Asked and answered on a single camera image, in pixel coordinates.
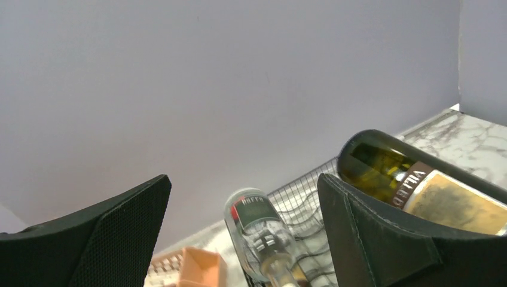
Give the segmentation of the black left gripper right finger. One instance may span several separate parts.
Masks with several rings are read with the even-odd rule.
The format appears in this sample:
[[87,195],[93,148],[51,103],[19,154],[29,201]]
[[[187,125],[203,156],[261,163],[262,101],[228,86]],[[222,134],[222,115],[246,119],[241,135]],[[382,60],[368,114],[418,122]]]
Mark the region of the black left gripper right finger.
[[415,217],[323,173],[317,181],[340,286],[505,286],[506,238]]

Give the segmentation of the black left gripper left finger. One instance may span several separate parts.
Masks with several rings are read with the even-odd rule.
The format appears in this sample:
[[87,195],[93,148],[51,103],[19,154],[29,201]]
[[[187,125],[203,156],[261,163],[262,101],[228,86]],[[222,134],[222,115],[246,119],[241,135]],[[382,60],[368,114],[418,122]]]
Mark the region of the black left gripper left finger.
[[2,286],[142,286],[169,201],[168,176],[69,215],[1,234]]

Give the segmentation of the green bottle silver foil neck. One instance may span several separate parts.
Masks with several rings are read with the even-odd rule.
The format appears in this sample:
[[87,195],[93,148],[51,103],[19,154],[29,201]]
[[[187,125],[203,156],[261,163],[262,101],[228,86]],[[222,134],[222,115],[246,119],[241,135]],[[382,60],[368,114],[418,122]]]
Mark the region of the green bottle silver foil neck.
[[459,230],[506,235],[506,190],[385,132],[363,130],[342,147],[338,176],[399,210]]

